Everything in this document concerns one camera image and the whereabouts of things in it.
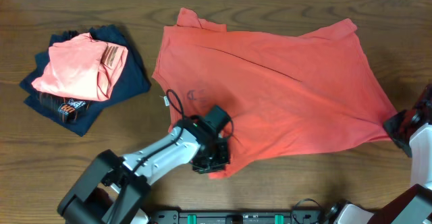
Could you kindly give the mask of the red-orange t-shirt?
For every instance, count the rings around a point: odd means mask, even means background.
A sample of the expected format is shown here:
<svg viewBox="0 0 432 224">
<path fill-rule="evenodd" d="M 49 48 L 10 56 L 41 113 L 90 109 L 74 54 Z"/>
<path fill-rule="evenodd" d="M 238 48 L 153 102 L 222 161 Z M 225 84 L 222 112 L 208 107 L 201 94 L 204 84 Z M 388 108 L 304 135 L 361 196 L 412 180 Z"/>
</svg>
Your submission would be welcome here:
<svg viewBox="0 0 432 224">
<path fill-rule="evenodd" d="M 218 105 L 232 118 L 230 162 L 211 178 L 257 161 L 338 152 L 387 140 L 396 113 L 345 19 L 301 36 L 229 31 L 180 10 L 163 30 L 153 78 L 186 115 Z"/>
</svg>

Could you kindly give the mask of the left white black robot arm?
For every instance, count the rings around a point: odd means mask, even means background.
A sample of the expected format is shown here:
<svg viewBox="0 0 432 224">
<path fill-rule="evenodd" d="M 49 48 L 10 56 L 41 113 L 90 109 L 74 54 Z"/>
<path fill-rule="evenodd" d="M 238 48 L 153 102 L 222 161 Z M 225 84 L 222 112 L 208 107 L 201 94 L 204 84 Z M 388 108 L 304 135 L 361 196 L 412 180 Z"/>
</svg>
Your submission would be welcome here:
<svg viewBox="0 0 432 224">
<path fill-rule="evenodd" d="M 229 162 L 221 127 L 180 121 L 164 138 L 136 152 L 101 152 L 63 197 L 57 212 L 67 223 L 148 223 L 141 205 L 151 186 L 180 165 L 221 171 Z"/>
</svg>

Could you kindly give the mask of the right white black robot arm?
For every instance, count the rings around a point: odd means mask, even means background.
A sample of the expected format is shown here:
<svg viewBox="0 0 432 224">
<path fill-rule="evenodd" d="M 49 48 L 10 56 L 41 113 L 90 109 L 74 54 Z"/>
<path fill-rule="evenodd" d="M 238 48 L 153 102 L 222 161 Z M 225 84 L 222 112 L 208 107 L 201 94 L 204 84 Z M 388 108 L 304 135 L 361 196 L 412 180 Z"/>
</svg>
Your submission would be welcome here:
<svg viewBox="0 0 432 224">
<path fill-rule="evenodd" d="M 431 85 L 414 106 L 383 124 L 395 145 L 412 159 L 410 188 L 375 213 L 345 204 L 335 224 L 421 224 L 431 222 Z"/>
</svg>

